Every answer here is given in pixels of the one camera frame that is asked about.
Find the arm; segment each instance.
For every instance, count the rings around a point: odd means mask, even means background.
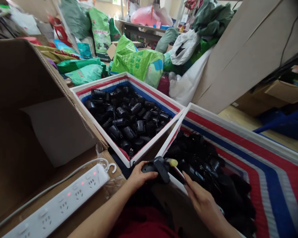
[[[149,179],[158,176],[157,172],[142,173],[141,168],[146,164],[142,161],[135,166],[126,183],[99,209],[94,211],[80,224],[68,238],[105,238],[111,232],[115,222],[129,198]]]
[[[183,175],[187,183],[184,187],[193,203],[193,207],[210,232],[217,238],[240,238],[239,233],[221,213],[213,196],[198,183],[192,181],[185,172],[183,172]]]

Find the red white blue striped bag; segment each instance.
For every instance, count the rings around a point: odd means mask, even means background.
[[[108,134],[104,131],[104,129],[100,126],[100,124],[94,119],[94,117],[84,106],[85,101],[90,97],[92,88],[112,92],[118,85],[131,86],[136,93],[148,100],[155,101],[163,111],[169,113],[172,116],[172,120],[140,151],[138,151],[138,153],[136,153],[130,161],[127,153],[124,150],[120,149],[114,143],[114,141],[108,136]],[[93,121],[95,127],[98,129],[98,131],[101,133],[104,139],[114,149],[114,151],[117,153],[117,155],[128,168],[130,168],[130,165],[132,165],[133,162],[136,162],[139,158],[141,158],[141,156],[143,156],[168,129],[170,129],[170,127],[180,118],[181,114],[185,110],[185,107],[181,104],[177,103],[176,101],[159,92],[155,88],[138,80],[137,78],[133,77],[131,74],[126,72],[71,88],[71,91],[73,92],[74,96],[78,99],[83,110]]]
[[[252,186],[256,237],[298,237],[298,153],[235,125],[192,103],[188,105],[157,156],[164,156],[179,129],[196,131],[236,173]],[[171,183],[186,193],[171,174]]]

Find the white power strip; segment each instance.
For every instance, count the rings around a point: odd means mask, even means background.
[[[108,180],[109,176],[103,166],[97,164],[3,238],[47,237]]]

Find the gray fabric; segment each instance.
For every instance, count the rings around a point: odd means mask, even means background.
[[[216,6],[214,0],[204,0],[195,16],[193,29],[201,37],[220,38],[233,16],[230,3]]]
[[[61,11],[72,34],[82,40],[90,36],[91,22],[88,11],[76,0],[61,0]]]
[[[175,28],[168,28],[161,39],[158,41],[155,50],[163,54],[166,53],[168,44],[172,41],[175,41],[178,35],[179,32]]]

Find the cluttered storage area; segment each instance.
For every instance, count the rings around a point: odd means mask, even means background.
[[[0,237],[67,237],[141,161],[298,237],[298,0],[0,0]]]

